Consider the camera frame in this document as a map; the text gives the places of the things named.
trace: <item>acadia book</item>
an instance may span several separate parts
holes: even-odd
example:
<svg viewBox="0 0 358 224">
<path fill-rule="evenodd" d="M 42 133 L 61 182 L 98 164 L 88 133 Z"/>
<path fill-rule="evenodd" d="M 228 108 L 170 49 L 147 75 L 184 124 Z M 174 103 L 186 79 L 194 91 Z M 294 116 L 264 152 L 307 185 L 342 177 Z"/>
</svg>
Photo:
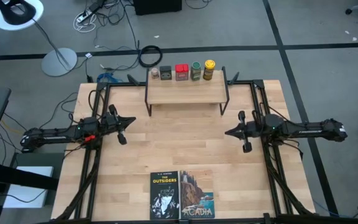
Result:
<svg viewBox="0 0 358 224">
<path fill-rule="evenodd" d="M 178 171 L 150 174 L 150 219 L 179 219 Z"/>
<path fill-rule="evenodd" d="M 215 218 L 211 170 L 180 171 L 181 219 Z"/>
</svg>

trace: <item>the outsiders book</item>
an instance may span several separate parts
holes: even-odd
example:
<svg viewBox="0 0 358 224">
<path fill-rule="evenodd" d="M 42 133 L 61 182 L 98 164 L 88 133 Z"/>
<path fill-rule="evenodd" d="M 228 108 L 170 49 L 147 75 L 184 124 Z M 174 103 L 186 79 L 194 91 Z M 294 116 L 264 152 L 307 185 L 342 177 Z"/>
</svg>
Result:
<svg viewBox="0 0 358 224">
<path fill-rule="evenodd" d="M 178 171 L 150 174 L 150 219 L 179 219 Z"/>
<path fill-rule="evenodd" d="M 180 171 L 181 219 L 215 218 L 211 170 Z"/>
</svg>

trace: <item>red container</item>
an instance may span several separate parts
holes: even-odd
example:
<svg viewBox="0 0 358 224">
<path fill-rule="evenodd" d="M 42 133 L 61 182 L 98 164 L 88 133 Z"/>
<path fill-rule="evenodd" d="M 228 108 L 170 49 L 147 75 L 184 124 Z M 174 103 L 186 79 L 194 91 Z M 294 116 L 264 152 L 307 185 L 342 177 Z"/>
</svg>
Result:
<svg viewBox="0 0 358 224">
<path fill-rule="evenodd" d="M 189 65 L 175 65 L 175 73 L 177 81 L 185 81 L 189 79 Z"/>
</svg>

